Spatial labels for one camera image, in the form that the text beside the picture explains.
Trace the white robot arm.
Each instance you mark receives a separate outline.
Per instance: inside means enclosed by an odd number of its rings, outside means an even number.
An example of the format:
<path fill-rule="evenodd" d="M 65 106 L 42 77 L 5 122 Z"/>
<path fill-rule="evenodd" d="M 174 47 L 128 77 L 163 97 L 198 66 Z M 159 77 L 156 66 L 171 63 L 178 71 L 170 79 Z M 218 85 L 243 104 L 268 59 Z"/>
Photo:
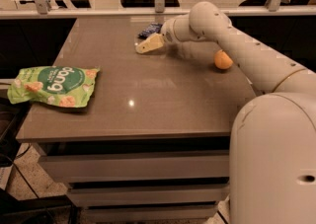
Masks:
<path fill-rule="evenodd" d="M 316 74 L 233 27 L 210 2 L 166 21 L 145 53 L 185 41 L 217 43 L 260 96 L 230 137 L 230 223 L 316 224 Z"/>

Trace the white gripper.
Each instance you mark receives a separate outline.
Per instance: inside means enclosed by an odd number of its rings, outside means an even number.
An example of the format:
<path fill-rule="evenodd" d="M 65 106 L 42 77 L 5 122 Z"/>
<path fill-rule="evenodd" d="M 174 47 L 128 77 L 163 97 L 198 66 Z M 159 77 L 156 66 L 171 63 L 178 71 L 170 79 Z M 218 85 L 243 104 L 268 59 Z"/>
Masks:
<path fill-rule="evenodd" d="M 139 43 L 135 50 L 143 54 L 164 46 L 168 43 L 178 43 L 190 40 L 190 26 L 188 16 L 178 16 L 167 20 L 162 28 L 161 34 L 152 34 L 146 40 Z"/>

